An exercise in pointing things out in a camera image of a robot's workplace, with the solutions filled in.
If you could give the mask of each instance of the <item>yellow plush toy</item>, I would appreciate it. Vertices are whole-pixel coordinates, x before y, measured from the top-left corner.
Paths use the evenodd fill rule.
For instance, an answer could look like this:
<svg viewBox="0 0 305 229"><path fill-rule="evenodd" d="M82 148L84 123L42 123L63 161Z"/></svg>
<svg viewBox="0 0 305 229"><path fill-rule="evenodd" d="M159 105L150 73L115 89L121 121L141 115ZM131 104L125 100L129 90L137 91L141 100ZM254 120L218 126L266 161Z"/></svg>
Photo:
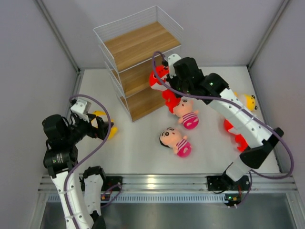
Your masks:
<svg viewBox="0 0 305 229"><path fill-rule="evenodd" d="M95 111L93 112L94 115L101 117L104 121L107 120L107 116L106 113L104 111ZM96 119L94 118L92 120L92 125L94 127L97 127L97 123L96 123ZM116 134L116 132L118 132L118 128L116 126L112 126L111 130L110 130L110 135L108 137L108 139L112 139L113 136Z"/></svg>
<svg viewBox="0 0 305 229"><path fill-rule="evenodd" d="M238 95L237 92L234 92L235 96L239 99L239 101L245 105L250 111L257 110L255 96L248 95L248 94L240 94Z"/></svg>

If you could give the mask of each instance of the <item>gray wall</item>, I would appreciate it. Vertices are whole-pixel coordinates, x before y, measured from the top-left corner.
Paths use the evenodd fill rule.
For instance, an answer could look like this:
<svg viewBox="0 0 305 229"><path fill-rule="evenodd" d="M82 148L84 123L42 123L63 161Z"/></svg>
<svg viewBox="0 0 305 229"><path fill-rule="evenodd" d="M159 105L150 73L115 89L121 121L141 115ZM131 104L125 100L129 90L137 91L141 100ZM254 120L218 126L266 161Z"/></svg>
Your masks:
<svg viewBox="0 0 305 229"><path fill-rule="evenodd" d="M0 33L0 227L21 229L45 172L41 122L64 114L76 74L32 0L1 0Z"/></svg>
<svg viewBox="0 0 305 229"><path fill-rule="evenodd" d="M305 1L293 0L251 70L268 122L280 126L295 158L294 177L305 203ZM279 147L285 171L289 158Z"/></svg>
<svg viewBox="0 0 305 229"><path fill-rule="evenodd" d="M246 65L281 0L43 0L80 67L103 67L94 27L160 6L199 65Z"/></svg>

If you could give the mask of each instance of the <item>white table surface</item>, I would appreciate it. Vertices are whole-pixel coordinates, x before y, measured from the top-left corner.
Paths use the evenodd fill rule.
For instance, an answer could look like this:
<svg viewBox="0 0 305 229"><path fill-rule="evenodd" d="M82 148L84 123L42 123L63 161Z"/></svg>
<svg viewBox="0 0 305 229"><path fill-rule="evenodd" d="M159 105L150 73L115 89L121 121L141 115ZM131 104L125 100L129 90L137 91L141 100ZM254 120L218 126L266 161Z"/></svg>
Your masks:
<svg viewBox="0 0 305 229"><path fill-rule="evenodd" d="M204 75L221 75L240 94L254 94L246 67L204 67L202 70ZM194 130L186 130L166 106L132 123L115 95L107 70L85 70L80 93L99 100L119 131L80 167L79 172L88 166L100 165L106 173L120 174L222 173L240 154L234 137L223 128L224 118L202 101L194 101L194 109L199 110L199 125ZM90 113L95 110L100 108L92 103ZM259 108L255 114L262 120ZM193 150L188 157L180 158L171 149L160 145L160 133L170 126L189 137ZM79 161L99 143L99 139L89 137L80 141L77 144ZM268 156L258 171L279 173L274 153Z"/></svg>

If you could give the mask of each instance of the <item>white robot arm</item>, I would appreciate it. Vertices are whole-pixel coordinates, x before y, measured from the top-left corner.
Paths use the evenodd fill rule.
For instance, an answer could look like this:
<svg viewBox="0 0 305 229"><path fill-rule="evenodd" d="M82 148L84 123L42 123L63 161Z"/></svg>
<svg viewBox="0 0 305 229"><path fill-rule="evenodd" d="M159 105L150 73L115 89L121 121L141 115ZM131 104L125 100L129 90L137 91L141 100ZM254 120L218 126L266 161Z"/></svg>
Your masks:
<svg viewBox="0 0 305 229"><path fill-rule="evenodd" d="M86 135L104 139L108 131L108 123L87 113L90 105L83 99L73 101L70 109L74 122L71 120L71 124L59 114L51 115L42 122L44 132L48 137L43 164L48 169L60 196L67 229L106 228L101 214L101 189L106 176L101 167L89 167L85 170L83 174L84 196L77 172L71 173L66 186L67 190L64 191L68 173L78 164L78 150L75 144ZM97 128L91 125L94 118L98 123Z"/></svg>
<svg viewBox="0 0 305 229"><path fill-rule="evenodd" d="M222 114L235 129L245 138L248 148L226 169L222 179L225 182L234 183L240 180L251 169L257 169L277 144L278 139L271 131L261 126L254 120L254 116L248 116L243 110L251 112L236 98L221 76L212 73L204 76L193 58L181 58L177 54L168 57L169 75L167 81L171 87L179 92L190 95L212 96L232 101L241 108L225 101L208 99L203 101L211 108ZM279 136L283 136L280 128L274 130Z"/></svg>

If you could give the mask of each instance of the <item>pink striped shirt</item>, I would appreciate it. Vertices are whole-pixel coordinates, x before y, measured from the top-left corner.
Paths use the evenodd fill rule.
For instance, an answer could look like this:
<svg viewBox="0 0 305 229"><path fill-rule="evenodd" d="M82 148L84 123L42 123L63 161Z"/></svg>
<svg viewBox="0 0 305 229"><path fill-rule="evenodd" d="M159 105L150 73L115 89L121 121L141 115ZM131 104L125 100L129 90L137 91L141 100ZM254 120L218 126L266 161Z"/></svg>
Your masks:
<svg viewBox="0 0 305 229"><path fill-rule="evenodd" d="M180 142L177 143L178 147L178 156L180 157L186 157L190 154L192 148L191 144L186 141L185 139L182 139Z"/></svg>
<svg viewBox="0 0 305 229"><path fill-rule="evenodd" d="M194 112L183 115L182 119L183 126L186 129L194 129L199 123L198 116Z"/></svg>

